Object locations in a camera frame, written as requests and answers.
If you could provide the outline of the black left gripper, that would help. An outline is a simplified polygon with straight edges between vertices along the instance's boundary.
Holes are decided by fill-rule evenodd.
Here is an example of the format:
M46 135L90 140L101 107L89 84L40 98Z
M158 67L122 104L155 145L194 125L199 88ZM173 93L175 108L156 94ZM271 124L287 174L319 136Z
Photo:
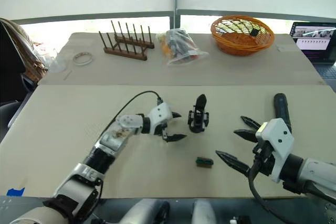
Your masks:
M177 112L172 112L173 118L180 118L181 115ZM167 123L158 124L155 128L155 135L161 136L166 142L177 142L187 137L185 134L174 134L169 136L166 131Z

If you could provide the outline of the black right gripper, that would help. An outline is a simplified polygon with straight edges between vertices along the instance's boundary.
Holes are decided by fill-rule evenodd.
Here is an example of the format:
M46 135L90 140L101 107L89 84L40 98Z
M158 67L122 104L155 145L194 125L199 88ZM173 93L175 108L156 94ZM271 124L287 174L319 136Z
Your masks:
M247 141L253 143L258 142L255 130L240 129L235 130L234 133ZM269 176L271 174L275 164L273 151L274 148L269 141L260 142L253 148L253 153L255 154L253 164L255 176L257 175L257 173L262 173L266 176ZM229 167L243 175L248 175L250 167L247 164L241 162L236 156L218 150L216 150L215 153Z

